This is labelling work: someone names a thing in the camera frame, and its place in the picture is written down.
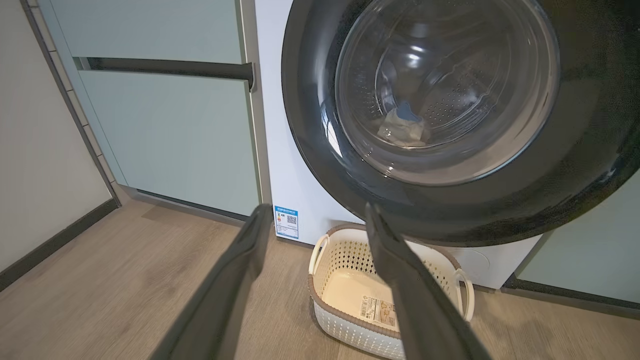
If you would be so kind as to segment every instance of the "basket handle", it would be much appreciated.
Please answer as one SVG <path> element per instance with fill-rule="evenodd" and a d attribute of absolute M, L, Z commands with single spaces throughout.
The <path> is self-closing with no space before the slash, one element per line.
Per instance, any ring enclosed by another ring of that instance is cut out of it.
<path fill-rule="evenodd" d="M 317 259 L 318 259 L 318 252 L 320 252 L 320 248 L 324 249 L 328 243 L 329 243 L 329 235 L 327 234 L 323 235 L 323 237 L 321 237 L 316 243 L 316 246 L 314 247 L 314 251 L 311 253 L 311 260 L 309 261 L 309 273 L 311 275 L 315 275 L 316 270 L 318 269 Z"/>
<path fill-rule="evenodd" d="M 474 309 L 476 308 L 476 294 L 474 293 L 474 285 L 471 283 L 471 280 L 467 277 L 462 269 L 456 269 L 454 275 L 457 279 L 460 279 L 465 282 L 465 288 L 467 289 L 467 306 L 465 308 L 465 321 L 471 321 L 471 318 L 474 317 Z"/>

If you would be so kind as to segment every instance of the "cabinet door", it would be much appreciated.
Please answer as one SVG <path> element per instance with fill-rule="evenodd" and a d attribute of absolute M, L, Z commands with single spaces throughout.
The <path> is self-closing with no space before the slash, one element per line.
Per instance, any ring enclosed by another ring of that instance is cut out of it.
<path fill-rule="evenodd" d="M 241 63 L 236 0 L 51 0 L 72 56 Z"/>
<path fill-rule="evenodd" d="M 258 205 L 246 81 L 80 77 L 129 186 L 241 215 Z"/>
<path fill-rule="evenodd" d="M 554 230 L 517 278 L 640 304 L 639 212 L 636 172 L 598 206 Z"/>

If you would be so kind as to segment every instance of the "laminate flooring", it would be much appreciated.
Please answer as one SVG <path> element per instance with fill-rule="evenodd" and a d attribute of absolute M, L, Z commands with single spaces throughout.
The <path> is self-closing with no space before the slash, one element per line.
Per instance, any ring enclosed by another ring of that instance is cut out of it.
<path fill-rule="evenodd" d="M 129 201 L 0 292 L 0 359 L 145 359 L 239 228 Z M 269 240 L 236 359 L 371 359 L 325 335 L 311 248 Z M 476 292 L 495 359 L 640 359 L 640 321 Z"/>

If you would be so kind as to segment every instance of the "washing machine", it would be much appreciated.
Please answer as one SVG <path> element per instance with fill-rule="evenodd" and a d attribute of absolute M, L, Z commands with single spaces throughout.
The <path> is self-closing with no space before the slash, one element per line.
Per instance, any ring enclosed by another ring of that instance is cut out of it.
<path fill-rule="evenodd" d="M 640 163 L 635 2 L 256 0 L 279 237 L 379 204 L 499 288 Z"/>

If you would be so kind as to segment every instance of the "blue cloth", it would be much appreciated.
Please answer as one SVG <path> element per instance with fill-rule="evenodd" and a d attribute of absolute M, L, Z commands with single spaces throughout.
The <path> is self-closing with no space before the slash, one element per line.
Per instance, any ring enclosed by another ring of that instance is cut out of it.
<path fill-rule="evenodd" d="M 419 116 L 414 114 L 413 111 L 411 111 L 411 106 L 409 106 L 409 103 L 406 101 L 403 101 L 396 111 L 396 114 L 400 119 L 413 122 L 419 122 L 422 120 Z"/>

